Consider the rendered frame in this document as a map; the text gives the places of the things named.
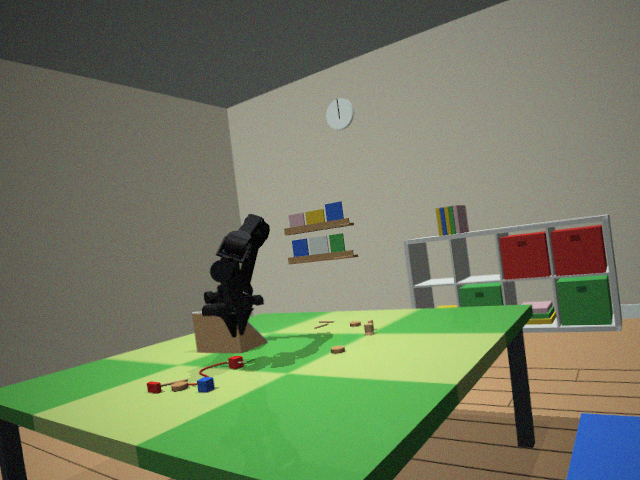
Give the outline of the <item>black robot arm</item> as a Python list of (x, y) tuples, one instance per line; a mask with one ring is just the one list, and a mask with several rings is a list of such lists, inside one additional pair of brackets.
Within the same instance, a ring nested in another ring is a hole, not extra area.
[[(245, 282), (245, 286), (242, 286), (243, 297), (252, 296), (253, 289), (250, 282), (258, 249), (267, 240), (269, 232), (270, 226), (264, 218), (248, 214), (237, 231), (231, 231), (223, 238), (216, 252), (216, 256), (221, 258), (212, 265), (210, 270), (212, 278), (219, 283), (241, 279), (241, 282)], [(242, 263), (241, 269), (239, 263)], [(222, 303), (222, 289), (218, 287), (216, 293), (212, 291), (204, 293), (204, 300), (207, 305)]]

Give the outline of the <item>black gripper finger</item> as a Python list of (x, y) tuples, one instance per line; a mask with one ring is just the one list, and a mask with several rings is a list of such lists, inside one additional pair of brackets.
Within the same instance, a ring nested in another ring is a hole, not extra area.
[(233, 313), (237, 313), (237, 326), (239, 328), (240, 335), (243, 335), (247, 321), (253, 308), (246, 310), (233, 310)]
[(237, 337), (237, 313), (229, 315), (216, 315), (224, 319), (233, 337)]

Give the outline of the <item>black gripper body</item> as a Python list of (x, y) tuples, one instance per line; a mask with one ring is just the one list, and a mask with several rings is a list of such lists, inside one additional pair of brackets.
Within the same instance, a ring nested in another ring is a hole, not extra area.
[(222, 289), (222, 303), (203, 306), (202, 316), (229, 315), (233, 313), (233, 309), (246, 310), (250, 309), (249, 305), (264, 304), (261, 295), (243, 297), (242, 286), (245, 286), (245, 282), (241, 282), (241, 279), (221, 283), (218, 287)]

